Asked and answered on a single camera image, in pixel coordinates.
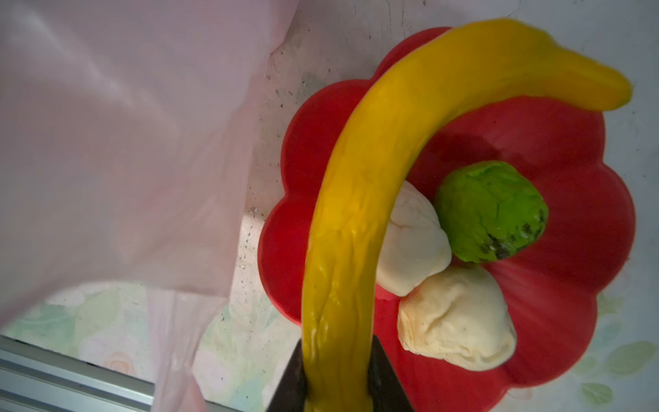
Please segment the small cream fake bun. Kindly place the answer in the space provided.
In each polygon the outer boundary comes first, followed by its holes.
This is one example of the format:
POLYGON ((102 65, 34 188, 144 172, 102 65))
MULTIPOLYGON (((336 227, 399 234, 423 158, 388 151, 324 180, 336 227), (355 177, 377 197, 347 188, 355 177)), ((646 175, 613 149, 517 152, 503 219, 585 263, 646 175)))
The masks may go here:
POLYGON ((408 181, 396 198, 377 266, 377 284, 403 297, 451 263, 448 236, 431 202, 408 181))

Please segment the pink plastic bag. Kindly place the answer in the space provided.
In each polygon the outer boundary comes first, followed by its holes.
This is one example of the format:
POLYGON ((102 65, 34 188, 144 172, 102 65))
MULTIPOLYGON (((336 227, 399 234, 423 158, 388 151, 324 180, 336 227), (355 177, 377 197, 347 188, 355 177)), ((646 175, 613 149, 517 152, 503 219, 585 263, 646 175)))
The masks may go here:
POLYGON ((82 283, 152 287, 153 410, 227 303, 269 56, 295 1, 1 4, 1 321, 82 283))

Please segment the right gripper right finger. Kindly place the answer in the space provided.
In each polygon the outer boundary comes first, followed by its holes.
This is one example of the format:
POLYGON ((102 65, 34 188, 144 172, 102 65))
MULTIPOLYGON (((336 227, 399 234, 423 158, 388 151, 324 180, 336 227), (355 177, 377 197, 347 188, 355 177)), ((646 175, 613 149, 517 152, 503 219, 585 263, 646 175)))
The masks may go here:
POLYGON ((372 338, 368 391, 374 412, 414 412, 379 338, 372 338))

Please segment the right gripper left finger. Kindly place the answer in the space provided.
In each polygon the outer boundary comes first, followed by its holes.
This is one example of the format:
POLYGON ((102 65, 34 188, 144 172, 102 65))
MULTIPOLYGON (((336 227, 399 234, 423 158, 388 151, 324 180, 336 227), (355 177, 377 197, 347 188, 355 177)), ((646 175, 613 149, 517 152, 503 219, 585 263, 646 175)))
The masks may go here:
POLYGON ((299 340, 266 412, 303 412, 306 399, 307 377, 305 377, 301 341, 299 340))

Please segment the large cream fake bun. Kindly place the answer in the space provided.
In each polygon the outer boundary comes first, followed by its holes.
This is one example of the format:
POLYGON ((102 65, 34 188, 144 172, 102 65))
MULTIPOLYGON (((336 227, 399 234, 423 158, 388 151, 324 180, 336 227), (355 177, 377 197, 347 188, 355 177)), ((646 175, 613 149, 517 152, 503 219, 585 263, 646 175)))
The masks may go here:
POLYGON ((430 276, 398 307, 402 347, 475 372, 514 354, 518 335, 499 284, 482 266, 450 266, 430 276))

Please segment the yellow fake banana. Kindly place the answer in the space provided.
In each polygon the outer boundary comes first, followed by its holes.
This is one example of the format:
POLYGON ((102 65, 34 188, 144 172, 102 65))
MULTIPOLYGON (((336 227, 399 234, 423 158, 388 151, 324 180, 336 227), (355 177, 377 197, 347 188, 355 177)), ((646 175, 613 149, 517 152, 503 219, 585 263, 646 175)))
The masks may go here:
POLYGON ((449 30, 391 66, 333 149, 309 233, 301 298, 307 411, 370 411, 376 267, 396 197, 452 120, 518 96, 612 111, 632 97, 617 70, 509 18, 449 30))

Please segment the green fake fruit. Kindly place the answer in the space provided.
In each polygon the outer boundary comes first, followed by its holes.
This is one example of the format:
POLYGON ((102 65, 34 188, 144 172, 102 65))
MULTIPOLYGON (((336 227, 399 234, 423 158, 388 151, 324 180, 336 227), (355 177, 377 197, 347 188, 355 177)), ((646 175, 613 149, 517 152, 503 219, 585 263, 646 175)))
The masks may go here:
POLYGON ((449 173, 433 206, 453 254, 466 263, 508 259, 539 240, 549 210, 540 192, 504 161, 449 173))

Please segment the red flower-shaped plate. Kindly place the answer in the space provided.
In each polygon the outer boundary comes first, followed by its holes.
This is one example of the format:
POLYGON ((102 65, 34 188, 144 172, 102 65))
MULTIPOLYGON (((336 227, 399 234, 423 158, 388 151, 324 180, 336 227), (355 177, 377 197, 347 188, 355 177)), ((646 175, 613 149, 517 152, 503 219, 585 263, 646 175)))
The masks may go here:
MULTIPOLYGON (((317 197, 348 118, 391 66, 451 29, 405 39, 371 79, 321 89, 293 117, 281 155, 285 194, 264 224, 257 263, 269 299, 295 324, 301 324, 317 197)), ((381 298, 376 288, 372 337, 379 338, 414 410, 490 410, 509 389, 547 383, 585 352, 597 322, 597 294, 626 262, 636 225, 628 189, 603 161, 605 112, 518 96, 452 120, 420 152, 407 177, 425 194, 471 162, 507 161, 539 189, 549 215, 534 245, 490 264, 521 332, 518 352, 492 372, 463 372, 406 354, 396 336, 398 303, 381 298)))

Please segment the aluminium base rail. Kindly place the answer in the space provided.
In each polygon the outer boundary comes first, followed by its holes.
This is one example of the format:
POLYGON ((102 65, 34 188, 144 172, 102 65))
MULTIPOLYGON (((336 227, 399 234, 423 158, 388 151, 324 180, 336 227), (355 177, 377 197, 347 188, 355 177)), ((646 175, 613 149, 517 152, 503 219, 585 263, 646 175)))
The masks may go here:
POLYGON ((1 335, 1 410, 149 411, 154 378, 141 378, 1 335))

